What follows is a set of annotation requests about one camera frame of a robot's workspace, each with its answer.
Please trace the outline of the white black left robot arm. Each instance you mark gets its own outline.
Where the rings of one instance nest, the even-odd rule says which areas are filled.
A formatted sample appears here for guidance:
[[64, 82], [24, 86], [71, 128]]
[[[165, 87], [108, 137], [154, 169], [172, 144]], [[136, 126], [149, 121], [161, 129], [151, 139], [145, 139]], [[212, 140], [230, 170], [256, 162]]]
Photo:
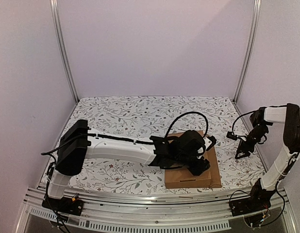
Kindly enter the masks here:
[[101, 134], [90, 128], [87, 120], [78, 120], [61, 137], [59, 146], [45, 153], [57, 153], [55, 165], [48, 175], [48, 203], [57, 211], [65, 209], [64, 191], [70, 179], [81, 173], [85, 159], [125, 160], [167, 170], [184, 166], [192, 175], [198, 176], [210, 168], [204, 154], [216, 142], [213, 136], [195, 130], [179, 136], [119, 137]]

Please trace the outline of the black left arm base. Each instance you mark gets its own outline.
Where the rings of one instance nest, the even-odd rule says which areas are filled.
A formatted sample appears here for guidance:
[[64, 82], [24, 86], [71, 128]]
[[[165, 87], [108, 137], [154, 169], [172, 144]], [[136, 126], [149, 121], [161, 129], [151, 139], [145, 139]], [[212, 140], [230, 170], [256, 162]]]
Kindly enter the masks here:
[[42, 207], [44, 208], [75, 216], [80, 216], [82, 214], [83, 206], [84, 201], [75, 197], [62, 197], [61, 199], [45, 197], [42, 202]]

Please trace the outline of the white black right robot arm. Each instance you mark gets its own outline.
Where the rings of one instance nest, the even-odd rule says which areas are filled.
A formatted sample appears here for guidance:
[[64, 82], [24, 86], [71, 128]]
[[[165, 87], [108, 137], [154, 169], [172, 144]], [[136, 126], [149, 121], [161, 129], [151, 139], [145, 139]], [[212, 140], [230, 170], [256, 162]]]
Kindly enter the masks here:
[[246, 115], [250, 118], [251, 131], [243, 136], [232, 133], [233, 138], [239, 140], [236, 159], [249, 157], [256, 145], [265, 143], [272, 125], [282, 127], [278, 131], [278, 149], [273, 153], [274, 160], [267, 172], [253, 185], [250, 197], [246, 200], [246, 208], [255, 212], [270, 200], [278, 184], [300, 158], [300, 106], [287, 103], [260, 107]]

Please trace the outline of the brown cardboard box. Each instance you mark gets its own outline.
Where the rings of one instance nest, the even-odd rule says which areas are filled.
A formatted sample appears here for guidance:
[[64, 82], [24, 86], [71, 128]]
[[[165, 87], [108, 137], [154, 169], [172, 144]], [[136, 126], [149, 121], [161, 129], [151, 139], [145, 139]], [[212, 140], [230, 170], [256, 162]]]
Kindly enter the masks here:
[[[167, 189], [222, 187], [214, 146], [198, 157], [198, 150], [204, 145], [203, 131], [188, 130], [184, 133], [169, 134], [167, 137], [171, 155], [176, 159], [176, 164], [165, 170]], [[192, 175], [187, 169], [187, 164], [193, 158], [207, 159], [210, 168], [199, 176]]]

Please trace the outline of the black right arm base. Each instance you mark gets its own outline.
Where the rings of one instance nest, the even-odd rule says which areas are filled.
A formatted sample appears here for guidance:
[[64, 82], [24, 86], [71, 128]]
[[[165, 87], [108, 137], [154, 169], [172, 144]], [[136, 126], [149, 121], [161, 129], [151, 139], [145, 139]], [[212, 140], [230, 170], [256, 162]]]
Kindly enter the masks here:
[[271, 207], [270, 197], [245, 197], [241, 199], [229, 198], [229, 208], [232, 216], [246, 215]]

